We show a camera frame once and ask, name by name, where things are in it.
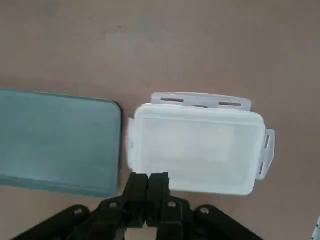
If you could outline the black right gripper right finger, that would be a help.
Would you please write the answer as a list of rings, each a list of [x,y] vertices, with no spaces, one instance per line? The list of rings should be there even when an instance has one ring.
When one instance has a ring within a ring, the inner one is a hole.
[[[171,195],[169,174],[153,173],[147,190],[147,226],[157,240],[260,240],[261,237],[213,205],[191,209]]]

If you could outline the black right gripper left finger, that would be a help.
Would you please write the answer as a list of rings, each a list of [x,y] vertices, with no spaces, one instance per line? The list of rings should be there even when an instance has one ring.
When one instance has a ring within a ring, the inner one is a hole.
[[[16,240],[123,240],[127,228],[145,223],[146,174],[131,173],[122,195],[90,211],[76,204],[15,236]]]

